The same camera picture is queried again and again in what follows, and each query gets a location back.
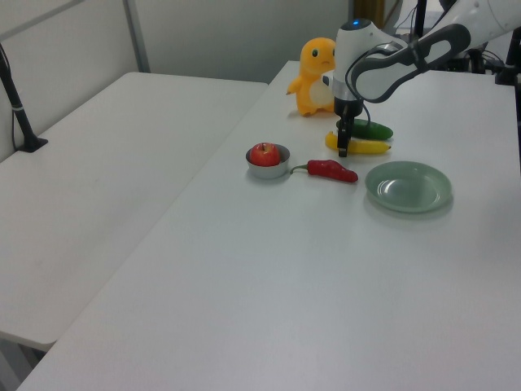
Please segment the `banana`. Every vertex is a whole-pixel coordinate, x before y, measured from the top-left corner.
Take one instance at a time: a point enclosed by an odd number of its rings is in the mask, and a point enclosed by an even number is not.
[[[338,151],[338,138],[333,132],[329,132],[326,136],[326,145],[335,151]],[[348,145],[348,153],[363,153],[366,155],[377,155],[379,153],[387,152],[391,146],[382,141],[373,140],[355,140],[351,139]]]

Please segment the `green cucumber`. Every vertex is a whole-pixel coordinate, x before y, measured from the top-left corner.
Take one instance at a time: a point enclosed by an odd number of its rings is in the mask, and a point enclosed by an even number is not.
[[[392,137],[392,130],[377,122],[372,121],[370,125],[367,126],[366,120],[355,119],[351,137],[364,138],[366,140],[387,140]]]

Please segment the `red apple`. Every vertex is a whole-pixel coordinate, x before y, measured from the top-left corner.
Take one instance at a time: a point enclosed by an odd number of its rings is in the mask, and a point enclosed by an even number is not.
[[[275,144],[260,143],[250,150],[250,161],[260,167],[271,167],[280,164],[280,153]]]

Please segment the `white tabletop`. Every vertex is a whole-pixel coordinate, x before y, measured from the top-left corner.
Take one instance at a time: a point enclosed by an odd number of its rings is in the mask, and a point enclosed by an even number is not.
[[[130,73],[0,164],[0,337],[63,334],[267,85]]]
[[[370,106],[395,138],[386,156],[342,160],[357,185],[256,180],[257,142],[286,145],[291,165],[336,158],[336,118],[300,117],[285,95],[297,73],[279,73],[20,391],[519,387],[514,91],[424,74]],[[370,202],[369,169],[404,159],[446,173],[453,203]]]

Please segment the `red chili pepper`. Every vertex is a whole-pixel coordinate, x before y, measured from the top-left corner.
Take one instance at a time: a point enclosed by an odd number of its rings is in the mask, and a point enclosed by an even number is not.
[[[291,169],[290,174],[296,169],[307,169],[309,175],[336,179],[337,181],[353,183],[358,180],[358,175],[350,169],[346,169],[334,160],[310,160],[306,165],[297,165]]]

